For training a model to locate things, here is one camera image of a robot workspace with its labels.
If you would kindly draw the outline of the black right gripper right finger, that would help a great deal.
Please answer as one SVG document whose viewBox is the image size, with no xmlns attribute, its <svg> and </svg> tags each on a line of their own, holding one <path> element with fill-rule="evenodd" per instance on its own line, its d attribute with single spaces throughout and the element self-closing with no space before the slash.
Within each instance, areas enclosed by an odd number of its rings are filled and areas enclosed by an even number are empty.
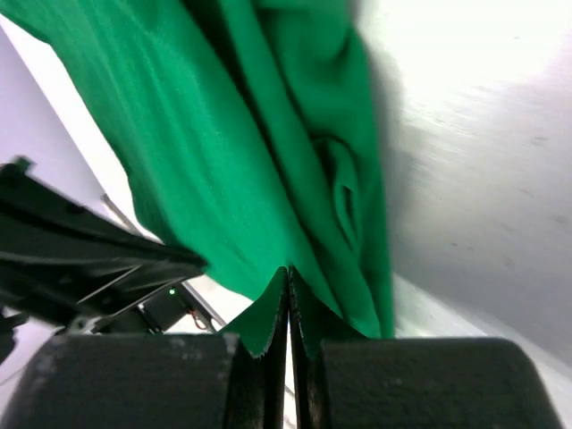
<svg viewBox="0 0 572 429">
<path fill-rule="evenodd" d="M 301 428 L 559 428 L 532 360 L 498 338 L 373 340 L 288 271 Z"/>
</svg>

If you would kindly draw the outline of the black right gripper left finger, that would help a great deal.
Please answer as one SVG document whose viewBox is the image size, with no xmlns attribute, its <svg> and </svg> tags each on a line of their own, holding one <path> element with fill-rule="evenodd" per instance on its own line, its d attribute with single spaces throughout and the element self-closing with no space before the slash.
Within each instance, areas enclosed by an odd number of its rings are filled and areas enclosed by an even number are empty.
<svg viewBox="0 0 572 429">
<path fill-rule="evenodd" d="M 287 271 L 217 334 L 60 335 L 28 363 L 4 428 L 280 428 Z"/>
</svg>

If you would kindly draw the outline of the green t shirt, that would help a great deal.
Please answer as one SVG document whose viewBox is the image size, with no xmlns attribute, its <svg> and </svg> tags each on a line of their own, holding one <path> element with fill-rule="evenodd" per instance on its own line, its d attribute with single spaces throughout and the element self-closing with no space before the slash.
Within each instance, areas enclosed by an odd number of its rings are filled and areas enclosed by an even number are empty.
<svg viewBox="0 0 572 429">
<path fill-rule="evenodd" d="M 257 299 L 277 268 L 371 338 L 393 333 L 365 47 L 343 1 L 4 1 L 50 45 L 136 215 Z"/>
</svg>

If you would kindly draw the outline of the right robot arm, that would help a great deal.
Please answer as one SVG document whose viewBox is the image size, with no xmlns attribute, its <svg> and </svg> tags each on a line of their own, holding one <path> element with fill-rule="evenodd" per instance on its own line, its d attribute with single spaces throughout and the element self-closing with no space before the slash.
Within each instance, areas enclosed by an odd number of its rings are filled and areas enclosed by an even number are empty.
<svg viewBox="0 0 572 429">
<path fill-rule="evenodd" d="M 280 428 L 285 370 L 300 428 L 558 428 L 533 361 L 495 338 L 370 340 L 292 268 L 221 331 L 164 334 L 141 319 L 205 260 L 133 235 L 1 167 L 1 354 L 35 317 L 57 326 L 26 365 L 4 428 Z"/>
</svg>

